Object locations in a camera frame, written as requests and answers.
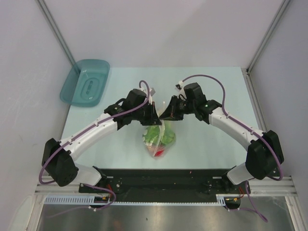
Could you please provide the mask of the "clear polka dot zip bag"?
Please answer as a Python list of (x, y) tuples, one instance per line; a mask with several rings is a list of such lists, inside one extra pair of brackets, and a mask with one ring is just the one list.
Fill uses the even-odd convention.
[[(145, 142), (143, 141), (143, 136), (142, 136), (143, 144), (144, 144), (145, 147), (147, 148), (147, 150), (148, 150), (150, 156), (153, 157), (153, 158), (160, 158), (160, 157), (164, 156), (164, 154), (166, 153), (166, 151), (167, 151), (167, 150), (175, 143), (175, 141), (176, 141), (176, 138), (175, 138), (175, 140), (174, 140), (171, 144), (169, 144), (169, 145), (163, 145), (163, 144), (161, 143), (161, 139), (162, 139), (162, 137), (163, 137), (163, 135), (164, 135), (164, 131), (165, 131), (165, 125), (164, 125), (165, 121), (162, 120), (161, 122), (162, 122), (162, 125), (160, 125), (160, 135), (159, 135), (159, 138), (158, 138), (158, 141), (157, 141), (156, 144), (145, 143)], [(163, 153), (161, 156), (159, 156), (159, 157), (154, 157), (154, 154), (155, 154), (157, 151), (163, 150), (163, 149), (164, 149), (165, 151), (164, 151), (164, 153)]]

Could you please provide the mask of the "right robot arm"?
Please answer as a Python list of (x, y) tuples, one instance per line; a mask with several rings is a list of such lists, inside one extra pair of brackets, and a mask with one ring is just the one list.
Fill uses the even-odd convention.
[(252, 178), (262, 180), (274, 170), (281, 169), (284, 156), (277, 133), (254, 129), (225, 113), (220, 103), (206, 99), (198, 83), (188, 84), (181, 88), (178, 95), (172, 96), (159, 118), (181, 121), (184, 115), (190, 114), (224, 131), (247, 151), (246, 161), (226, 173), (222, 181), (225, 192), (233, 193), (240, 183)]

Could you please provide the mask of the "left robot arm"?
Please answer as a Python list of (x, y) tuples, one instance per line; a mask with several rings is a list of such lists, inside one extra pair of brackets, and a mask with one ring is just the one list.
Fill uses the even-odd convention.
[(76, 134), (60, 141), (49, 139), (44, 147), (42, 171), (60, 187), (77, 182), (102, 192), (106, 188), (104, 174), (95, 166), (83, 166), (76, 161), (100, 139), (132, 121), (143, 126), (161, 124), (151, 95), (139, 89), (131, 90), (126, 98), (108, 106), (94, 122)]

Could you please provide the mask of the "red fake tomato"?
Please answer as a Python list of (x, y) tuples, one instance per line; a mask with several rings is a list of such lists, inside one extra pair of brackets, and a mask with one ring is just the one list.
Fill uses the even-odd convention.
[(163, 153), (164, 153), (164, 149), (163, 150), (159, 150), (159, 151), (157, 151), (155, 154), (154, 154), (154, 157), (159, 157), (159, 156), (161, 156)]

